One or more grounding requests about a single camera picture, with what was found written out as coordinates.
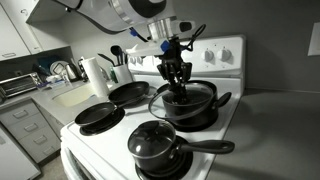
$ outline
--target stove control panel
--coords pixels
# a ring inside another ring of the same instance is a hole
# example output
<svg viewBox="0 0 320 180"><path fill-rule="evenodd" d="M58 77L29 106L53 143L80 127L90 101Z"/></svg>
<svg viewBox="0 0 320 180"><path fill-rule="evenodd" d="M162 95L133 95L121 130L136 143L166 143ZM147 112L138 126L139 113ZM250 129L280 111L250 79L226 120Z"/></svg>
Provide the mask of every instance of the stove control panel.
<svg viewBox="0 0 320 180"><path fill-rule="evenodd" d="M184 62L192 63L193 75L240 76L244 71L244 52L245 37L238 35L197 39L193 51L185 50L181 56ZM160 59L153 56L138 59L136 63L130 60L129 69L132 72L159 73L157 65L161 63Z"/></svg>

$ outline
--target toaster oven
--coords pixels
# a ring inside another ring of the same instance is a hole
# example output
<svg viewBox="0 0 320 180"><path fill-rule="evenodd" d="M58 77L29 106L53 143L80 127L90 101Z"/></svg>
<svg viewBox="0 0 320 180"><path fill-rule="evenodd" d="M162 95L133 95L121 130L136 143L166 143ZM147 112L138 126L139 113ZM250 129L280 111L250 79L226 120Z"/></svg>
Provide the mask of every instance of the toaster oven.
<svg viewBox="0 0 320 180"><path fill-rule="evenodd" d="M18 76L11 79L0 81L0 91L4 98L11 98L19 94L23 94L37 89L37 85L41 84L36 72Z"/></svg>

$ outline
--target light switch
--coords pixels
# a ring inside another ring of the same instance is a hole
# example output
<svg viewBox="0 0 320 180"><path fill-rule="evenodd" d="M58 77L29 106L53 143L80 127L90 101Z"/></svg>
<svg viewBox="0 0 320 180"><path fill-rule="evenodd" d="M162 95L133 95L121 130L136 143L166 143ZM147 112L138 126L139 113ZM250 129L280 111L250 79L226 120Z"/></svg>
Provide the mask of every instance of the light switch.
<svg viewBox="0 0 320 180"><path fill-rule="evenodd" d="M320 22L314 23L308 56L320 55Z"/></svg>

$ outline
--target drawer handle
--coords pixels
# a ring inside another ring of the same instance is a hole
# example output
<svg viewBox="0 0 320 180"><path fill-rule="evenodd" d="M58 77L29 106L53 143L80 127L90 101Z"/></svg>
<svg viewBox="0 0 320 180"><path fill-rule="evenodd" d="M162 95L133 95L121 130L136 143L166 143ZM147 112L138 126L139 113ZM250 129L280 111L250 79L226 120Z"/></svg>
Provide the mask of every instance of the drawer handle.
<svg viewBox="0 0 320 180"><path fill-rule="evenodd" d="M26 110L23 110L23 111L20 111L20 112L13 114L13 116L17 119L23 118L27 115L28 115L28 112Z"/></svg>
<svg viewBox="0 0 320 180"><path fill-rule="evenodd" d="M54 147L49 147L48 149L46 149L46 150L44 150L43 151L43 153L45 154L45 155L50 155L50 154L52 154L52 153L54 153Z"/></svg>
<svg viewBox="0 0 320 180"><path fill-rule="evenodd" d="M33 140L33 142L35 142L35 143L37 143L37 144L42 144L42 143L44 143L45 141L47 141L47 138L44 136L44 135L42 135L41 137L39 137L38 139L36 139L36 140Z"/></svg>
<svg viewBox="0 0 320 180"><path fill-rule="evenodd" d="M34 131L35 129L38 129L38 125L36 123L30 124L29 126L24 127L24 130L27 132Z"/></svg>
<svg viewBox="0 0 320 180"><path fill-rule="evenodd" d="M2 56L5 57L5 58L14 57L14 56L16 56L16 53L2 54Z"/></svg>

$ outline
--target paper towel roll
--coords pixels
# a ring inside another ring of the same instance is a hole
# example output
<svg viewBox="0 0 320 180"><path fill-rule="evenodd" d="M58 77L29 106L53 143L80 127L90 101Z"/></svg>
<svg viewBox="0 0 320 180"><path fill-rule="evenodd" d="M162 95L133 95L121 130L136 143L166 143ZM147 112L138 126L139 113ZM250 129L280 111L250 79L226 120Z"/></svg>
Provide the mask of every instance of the paper towel roll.
<svg viewBox="0 0 320 180"><path fill-rule="evenodd" d="M100 71L100 66L96 58L84 59L81 61L82 66L88 76L91 87L98 97L107 97L109 94L109 88L106 80Z"/></svg>

